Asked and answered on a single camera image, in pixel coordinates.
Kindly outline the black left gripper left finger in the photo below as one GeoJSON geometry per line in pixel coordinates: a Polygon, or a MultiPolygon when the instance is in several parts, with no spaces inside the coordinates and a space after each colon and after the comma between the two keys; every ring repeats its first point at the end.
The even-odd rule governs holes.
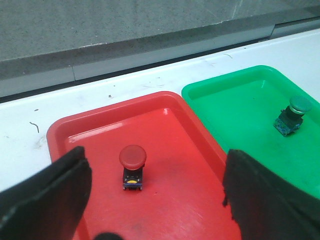
{"type": "Polygon", "coordinates": [[[2,240],[71,240],[87,206],[92,170],[77,146],[0,194],[2,240]]]}

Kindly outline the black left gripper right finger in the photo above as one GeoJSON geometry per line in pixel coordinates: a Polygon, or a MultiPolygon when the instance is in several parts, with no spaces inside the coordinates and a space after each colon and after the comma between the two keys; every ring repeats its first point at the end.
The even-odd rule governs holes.
{"type": "Polygon", "coordinates": [[[320,200],[263,166],[246,152],[229,150],[223,205],[243,240],[318,240],[320,200]]]}

